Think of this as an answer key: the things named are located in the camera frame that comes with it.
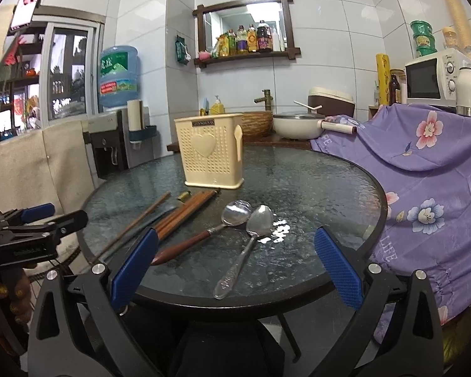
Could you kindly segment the left hand gold nails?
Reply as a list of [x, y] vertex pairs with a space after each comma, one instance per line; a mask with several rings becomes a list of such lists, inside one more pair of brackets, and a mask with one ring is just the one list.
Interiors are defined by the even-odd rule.
[[32, 315], [30, 280], [24, 270], [21, 270], [21, 277], [13, 288], [0, 283], [0, 300], [10, 299], [10, 312], [14, 315], [18, 324], [26, 325]]

